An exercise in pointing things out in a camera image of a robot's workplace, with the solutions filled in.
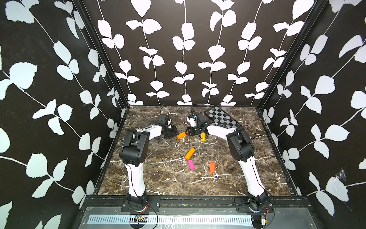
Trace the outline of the red-orange small block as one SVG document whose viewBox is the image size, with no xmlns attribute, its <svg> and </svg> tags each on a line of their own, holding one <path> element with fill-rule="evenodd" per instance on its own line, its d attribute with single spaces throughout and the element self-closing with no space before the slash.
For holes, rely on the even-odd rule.
<svg viewBox="0 0 366 229">
<path fill-rule="evenodd" d="M 209 172 L 210 173 L 214 173 L 215 172 L 215 163 L 214 162 L 210 162 Z"/>
</svg>

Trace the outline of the yellow block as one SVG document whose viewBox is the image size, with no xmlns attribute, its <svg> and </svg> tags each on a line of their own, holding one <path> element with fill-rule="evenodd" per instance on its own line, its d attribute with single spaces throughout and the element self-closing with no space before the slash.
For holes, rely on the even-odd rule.
<svg viewBox="0 0 366 229">
<path fill-rule="evenodd" d="M 206 134 L 205 133 L 201 133 L 201 141 L 206 141 Z"/>
</svg>

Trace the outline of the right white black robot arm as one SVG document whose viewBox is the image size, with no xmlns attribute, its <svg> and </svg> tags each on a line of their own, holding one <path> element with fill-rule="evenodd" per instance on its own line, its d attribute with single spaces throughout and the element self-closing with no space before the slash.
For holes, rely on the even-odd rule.
<svg viewBox="0 0 366 229">
<path fill-rule="evenodd" d="M 259 212 L 269 199 L 263 185 L 254 158 L 254 144 L 243 127 L 228 128 L 216 123 L 203 127 L 188 127 L 185 133 L 189 136 L 207 133 L 226 140 L 232 157 L 238 161 L 247 182 L 248 204 L 251 211 Z"/>
</svg>

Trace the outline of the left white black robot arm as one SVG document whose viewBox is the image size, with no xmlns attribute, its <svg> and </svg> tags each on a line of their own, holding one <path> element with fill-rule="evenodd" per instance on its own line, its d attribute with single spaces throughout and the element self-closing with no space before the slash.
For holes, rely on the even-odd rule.
<svg viewBox="0 0 366 229">
<path fill-rule="evenodd" d="M 170 139 L 178 135 L 176 126 L 160 126 L 157 124 L 145 128 L 130 129 L 126 132 L 119 157 L 127 169 L 129 191 L 127 199 L 142 204 L 146 201 L 146 185 L 144 184 L 144 162 L 147 158 L 149 141 L 163 136 Z"/>
</svg>

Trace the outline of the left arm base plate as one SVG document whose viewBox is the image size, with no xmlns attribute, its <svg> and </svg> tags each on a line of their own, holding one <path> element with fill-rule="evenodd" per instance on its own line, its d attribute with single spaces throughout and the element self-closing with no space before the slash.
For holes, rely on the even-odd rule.
<svg viewBox="0 0 366 229">
<path fill-rule="evenodd" d="M 141 198 L 127 195 L 124 198 L 121 212 L 140 214 L 148 212 L 159 212 L 161 199 L 153 196 L 142 196 Z"/>
</svg>

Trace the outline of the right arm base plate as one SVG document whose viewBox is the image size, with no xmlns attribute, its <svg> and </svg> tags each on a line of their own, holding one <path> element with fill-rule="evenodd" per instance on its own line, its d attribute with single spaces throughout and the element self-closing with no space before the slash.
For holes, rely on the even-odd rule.
<svg viewBox="0 0 366 229">
<path fill-rule="evenodd" d="M 264 215 L 268 213 L 274 213 L 274 204 L 271 200 L 265 202 L 259 207 L 254 200 L 250 200 L 247 196 L 235 197 L 233 206 L 238 213 L 247 213 L 248 215 Z"/>
</svg>

